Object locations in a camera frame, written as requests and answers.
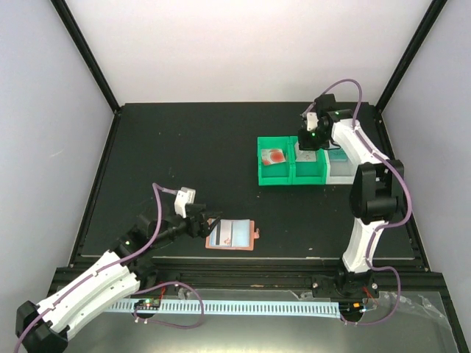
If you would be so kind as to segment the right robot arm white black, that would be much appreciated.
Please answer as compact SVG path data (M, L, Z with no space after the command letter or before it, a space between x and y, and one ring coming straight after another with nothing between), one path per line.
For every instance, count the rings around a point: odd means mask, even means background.
M340 296L357 296L371 281L372 259L383 230L403 206L404 167L375 147L354 111L337 109L332 93L318 96L303 119L305 126L298 132L301 151L336 144L356 168L349 198L353 230L333 282Z

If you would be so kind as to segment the brown leather card holder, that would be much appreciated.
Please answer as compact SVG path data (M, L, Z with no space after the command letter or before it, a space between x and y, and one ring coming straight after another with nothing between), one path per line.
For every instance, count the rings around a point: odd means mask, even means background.
M210 245L210 236L206 238L205 248L216 250L236 250L236 251L252 251L254 249L255 240L259 239L260 232L255 226L255 222L249 219L234 220L237 224L234 226L232 246L216 247Z

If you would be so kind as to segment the magnetic stripe card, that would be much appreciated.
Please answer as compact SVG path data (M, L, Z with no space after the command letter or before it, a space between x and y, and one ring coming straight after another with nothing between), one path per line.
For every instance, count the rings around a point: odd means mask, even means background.
M233 230L237 221L221 220L210 235L210 245L216 247L232 246Z
M298 163L315 163L317 161L315 151L296 150L295 156Z

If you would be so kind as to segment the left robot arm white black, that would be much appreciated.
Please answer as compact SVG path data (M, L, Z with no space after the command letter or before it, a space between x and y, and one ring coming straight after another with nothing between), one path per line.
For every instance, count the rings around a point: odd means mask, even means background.
M48 298L24 302L16 312L15 352L64 352L90 321L121 299L151 293L159 283L152 251L181 236L206 238L221 221L203 204L185 206L186 215L141 215L137 223L89 269Z

